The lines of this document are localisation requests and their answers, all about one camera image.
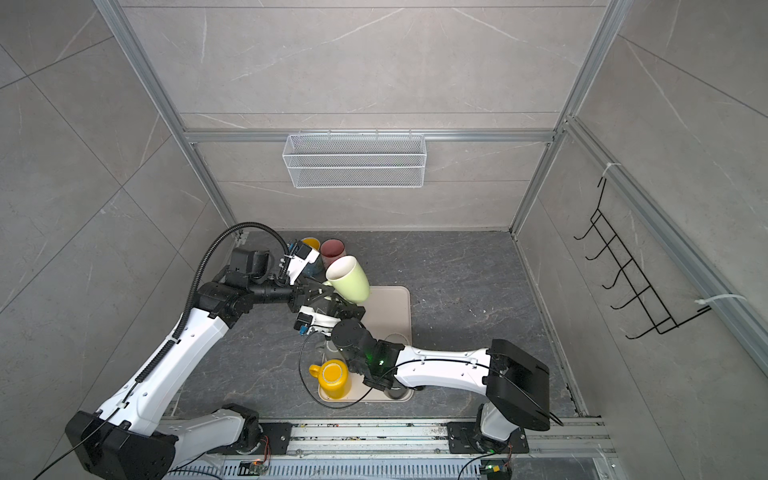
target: wire basket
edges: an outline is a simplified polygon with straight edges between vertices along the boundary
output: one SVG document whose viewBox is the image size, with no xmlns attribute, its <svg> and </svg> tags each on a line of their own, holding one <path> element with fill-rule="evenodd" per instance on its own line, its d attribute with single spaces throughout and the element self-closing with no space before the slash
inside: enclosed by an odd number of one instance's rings
<svg viewBox="0 0 768 480">
<path fill-rule="evenodd" d="M 283 160 L 296 188 L 421 187 L 427 147 L 420 134 L 294 134 Z"/>
</svg>

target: beige tray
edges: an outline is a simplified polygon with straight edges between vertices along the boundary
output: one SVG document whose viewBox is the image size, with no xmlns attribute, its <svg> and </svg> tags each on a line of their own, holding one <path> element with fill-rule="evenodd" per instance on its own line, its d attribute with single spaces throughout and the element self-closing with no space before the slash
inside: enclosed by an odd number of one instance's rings
<svg viewBox="0 0 768 480">
<path fill-rule="evenodd" d="M 366 326 L 373 338 L 388 340 L 394 343 L 412 345 L 411 337 L 411 293 L 404 286 L 371 286 L 371 296 L 361 303 L 366 308 L 362 324 Z M 362 384 L 362 375 L 350 373 L 349 381 L 352 388 L 341 399 L 332 399 L 317 386 L 317 393 L 326 402 L 354 402 L 370 387 Z M 380 390 L 371 390 L 363 402 L 406 402 L 413 396 L 409 390 L 401 399 L 390 399 Z"/>
</svg>

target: yellow mug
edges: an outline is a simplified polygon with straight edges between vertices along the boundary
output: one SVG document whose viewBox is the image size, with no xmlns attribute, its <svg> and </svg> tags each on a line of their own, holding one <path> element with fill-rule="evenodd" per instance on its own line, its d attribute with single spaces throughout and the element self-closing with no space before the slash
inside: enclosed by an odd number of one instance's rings
<svg viewBox="0 0 768 480">
<path fill-rule="evenodd" d="M 362 303 L 371 294 L 368 277 L 355 257 L 347 255 L 333 262 L 326 270 L 326 285 L 331 285 L 339 295 L 352 303 Z"/>
<path fill-rule="evenodd" d="M 341 360 L 328 360 L 323 366 L 310 366 L 310 375 L 315 377 L 320 388 L 332 399 L 341 399 L 349 393 L 349 370 Z"/>
</svg>

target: robotic arm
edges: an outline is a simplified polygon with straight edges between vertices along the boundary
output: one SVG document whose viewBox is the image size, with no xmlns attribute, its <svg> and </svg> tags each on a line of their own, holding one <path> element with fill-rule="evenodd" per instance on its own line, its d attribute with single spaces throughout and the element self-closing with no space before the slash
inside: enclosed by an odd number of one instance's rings
<svg viewBox="0 0 768 480">
<path fill-rule="evenodd" d="M 136 381 L 124 384 L 95 413 L 80 411 L 69 421 L 65 431 L 72 445 L 81 443 L 75 452 L 84 469 L 106 480 L 160 478 L 222 445 L 253 451 L 262 435 L 258 414 L 242 406 L 227 405 L 192 420 L 167 422 L 161 417 L 208 350 L 258 303 L 287 303 L 298 314 L 294 328 L 328 336 L 350 371 L 364 375 L 368 386 L 448 386 L 487 396 L 490 403 L 481 407 L 473 439 L 480 452 L 505 445 L 519 426 L 549 429 L 546 366 L 499 339 L 490 348 L 469 352 L 428 351 L 373 339 L 360 322 L 363 307 L 300 275 L 318 255 L 296 242 L 283 259 L 285 275 L 275 278 L 267 274 L 268 252 L 234 249 L 230 265 L 197 290 L 180 335 L 174 328 L 132 377 Z M 327 299 L 326 313 L 312 307 Z"/>
</svg>

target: upside-down yellow mug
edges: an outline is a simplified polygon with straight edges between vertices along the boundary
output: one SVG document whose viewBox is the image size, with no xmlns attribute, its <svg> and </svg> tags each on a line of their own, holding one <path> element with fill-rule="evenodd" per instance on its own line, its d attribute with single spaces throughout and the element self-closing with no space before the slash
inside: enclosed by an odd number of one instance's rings
<svg viewBox="0 0 768 480">
<path fill-rule="evenodd" d="M 322 366 L 312 365 L 310 375 L 315 377 L 320 388 L 332 399 L 341 399 L 352 388 L 349 370 L 341 360 L 328 360 Z"/>
</svg>

